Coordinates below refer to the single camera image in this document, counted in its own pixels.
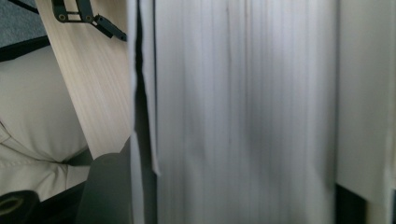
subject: gray carpet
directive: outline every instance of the gray carpet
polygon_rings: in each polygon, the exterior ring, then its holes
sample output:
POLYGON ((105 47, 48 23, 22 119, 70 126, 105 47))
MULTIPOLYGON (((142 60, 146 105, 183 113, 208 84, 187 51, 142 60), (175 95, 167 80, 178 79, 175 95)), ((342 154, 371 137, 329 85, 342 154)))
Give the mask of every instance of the gray carpet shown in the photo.
MULTIPOLYGON (((34 0, 22 2, 35 7, 34 0)), ((39 15, 18 7, 8 0, 0 0, 0 16, 0 48, 46 35, 39 15)))

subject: white cushion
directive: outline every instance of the white cushion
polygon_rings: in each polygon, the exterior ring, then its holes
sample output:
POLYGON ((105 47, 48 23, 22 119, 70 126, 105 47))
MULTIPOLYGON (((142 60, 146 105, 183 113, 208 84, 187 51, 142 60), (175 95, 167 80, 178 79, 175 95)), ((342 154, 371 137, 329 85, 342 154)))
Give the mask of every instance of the white cushion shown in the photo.
POLYGON ((87 179, 89 167, 37 161, 0 144, 0 195, 34 190, 44 201, 87 179))
POLYGON ((0 122, 2 144, 37 160, 67 161, 87 148, 51 47, 0 63, 0 122))

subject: wooden panel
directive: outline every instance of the wooden panel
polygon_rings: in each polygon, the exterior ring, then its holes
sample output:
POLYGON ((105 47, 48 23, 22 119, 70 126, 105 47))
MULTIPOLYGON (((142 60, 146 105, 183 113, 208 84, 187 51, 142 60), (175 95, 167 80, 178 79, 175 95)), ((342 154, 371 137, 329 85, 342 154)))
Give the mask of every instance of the wooden panel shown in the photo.
MULTIPOLYGON (((65 2, 68 10, 76 10, 74 0, 65 2)), ((126 33, 125 1, 91 2, 95 15, 126 33)), ((89 24, 56 21, 49 0, 36 4, 93 157, 119 152, 131 133, 126 42, 110 39, 89 24)))

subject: black metal clip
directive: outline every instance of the black metal clip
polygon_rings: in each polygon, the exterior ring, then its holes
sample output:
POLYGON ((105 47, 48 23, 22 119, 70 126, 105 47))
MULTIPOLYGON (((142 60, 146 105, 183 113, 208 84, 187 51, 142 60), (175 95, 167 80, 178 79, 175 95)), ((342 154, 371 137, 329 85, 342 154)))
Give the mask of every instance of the black metal clip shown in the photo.
POLYGON ((56 20, 62 23, 89 23, 109 38, 114 35, 122 41, 127 41, 127 35, 111 21, 99 14, 93 16, 90 0, 76 0, 76 4, 78 7, 77 12, 67 11, 64 0, 52 0, 52 11, 56 20), (70 20, 69 15, 79 15, 80 20, 70 20))

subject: black object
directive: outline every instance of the black object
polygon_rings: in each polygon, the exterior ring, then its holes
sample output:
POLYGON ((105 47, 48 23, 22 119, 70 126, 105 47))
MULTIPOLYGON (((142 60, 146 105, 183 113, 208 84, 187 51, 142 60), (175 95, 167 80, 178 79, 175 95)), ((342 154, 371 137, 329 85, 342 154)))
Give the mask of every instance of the black object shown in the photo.
POLYGON ((335 192, 335 223, 366 223, 366 201, 339 185, 336 186, 335 192))
POLYGON ((78 11, 67 11, 64 5, 64 0, 52 0, 52 11, 57 21, 88 23, 102 32, 104 35, 111 38, 116 38, 127 41, 127 35, 115 26, 111 21, 101 15, 93 16, 92 6, 90 0, 76 0, 78 11), (70 20, 69 15, 79 15, 80 20, 70 20))
POLYGON ((393 209, 392 223, 396 224, 396 190, 393 191, 393 209))
POLYGON ((29 5, 27 5, 26 3, 23 3, 23 2, 21 2, 21 1, 18 1, 18 0, 8 0, 8 2, 11 2, 11 3, 17 5, 18 7, 22 7, 22 8, 24 8, 24 9, 26 9, 26 10, 29 10, 29 11, 31 11, 31 12, 37 14, 37 15, 39 14, 37 8, 31 7, 31 6, 29 6, 29 5))
POLYGON ((18 57, 21 57, 22 55, 25 55, 37 49, 44 48, 49 45, 50 45, 50 41, 48 37, 45 35, 38 38, 22 41, 20 43, 16 43, 13 45, 2 47, 0 48, 0 62, 16 59, 18 57))
POLYGON ((76 221, 85 182, 67 189, 40 204, 41 224, 73 224, 76 221))
POLYGON ((91 164, 76 223, 133 223, 129 141, 91 164))
POLYGON ((34 191, 23 190, 0 197, 0 223, 36 223, 40 201, 34 191))

